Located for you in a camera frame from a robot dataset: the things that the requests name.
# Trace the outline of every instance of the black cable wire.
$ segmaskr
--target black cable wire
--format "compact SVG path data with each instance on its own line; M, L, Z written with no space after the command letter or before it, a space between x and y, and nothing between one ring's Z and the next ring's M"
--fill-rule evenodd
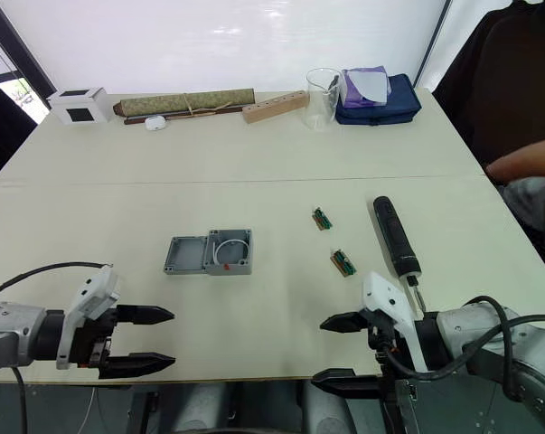
M57 264L46 265L44 267L39 267L38 269L32 269L31 271L27 271L26 273L20 274L16 278L12 278L11 280L7 280L3 285L0 286L0 292L6 288L9 288L15 283L20 282L21 280L29 278L34 274L42 273L50 269L62 269L64 267L92 267L94 269L100 269L105 265L107 264L98 264L96 262L60 262Z
M545 322L545 315L527 315L514 318L507 322L507 326L515 327L525 323L536 323L536 322ZM464 366L485 344L487 344L491 339L496 335L502 332L501 325L496 325L491 330L486 332L483 336L478 338L472 344L468 345L461 355L459 355L455 360L443 366L437 371L431 373L418 373L409 369L407 366L402 364L397 360L397 358L392 354L390 348L385 348L385 354L389 359L390 363L397 369L399 372L407 375L408 377L416 378L417 380L430 381L441 380L445 378L457 369Z
M25 399L25 383L17 368L11 368L19 385L19 402L21 405L21 434L27 434L27 400Z
M488 296L475 297L469 300L466 304L471 305L481 301L485 301L493 306L499 317L501 329L503 330L503 394L511 401L519 401L520 397L515 390L515 384L513 382L513 340L511 328L507 325L507 314L505 314L505 309L503 309L497 300Z

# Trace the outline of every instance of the black cylindrical tool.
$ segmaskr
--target black cylindrical tool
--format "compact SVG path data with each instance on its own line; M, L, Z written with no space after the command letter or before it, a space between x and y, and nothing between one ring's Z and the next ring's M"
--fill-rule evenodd
M381 227L382 237L389 249L392 266L397 271L399 278L405 278L409 286L414 288L418 306L423 312L426 312L425 302L418 292L417 277L421 274L420 265L415 252L410 247L409 239L400 223L395 207L387 196L377 197L372 205Z

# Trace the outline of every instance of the white box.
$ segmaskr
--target white box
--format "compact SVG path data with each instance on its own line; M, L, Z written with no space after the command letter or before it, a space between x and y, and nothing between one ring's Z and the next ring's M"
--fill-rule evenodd
M65 125L109 122L114 116L109 96L103 88L62 90L47 100Z

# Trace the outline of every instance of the person's hand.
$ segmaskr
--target person's hand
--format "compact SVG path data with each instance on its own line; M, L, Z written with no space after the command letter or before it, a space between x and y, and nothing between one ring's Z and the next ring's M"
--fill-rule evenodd
M501 184L529 176L545 176L545 140L496 159L485 171Z

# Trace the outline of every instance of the person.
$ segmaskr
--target person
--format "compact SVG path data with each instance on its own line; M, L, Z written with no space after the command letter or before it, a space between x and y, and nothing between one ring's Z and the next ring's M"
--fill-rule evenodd
M487 14L433 95L545 261L545 1Z

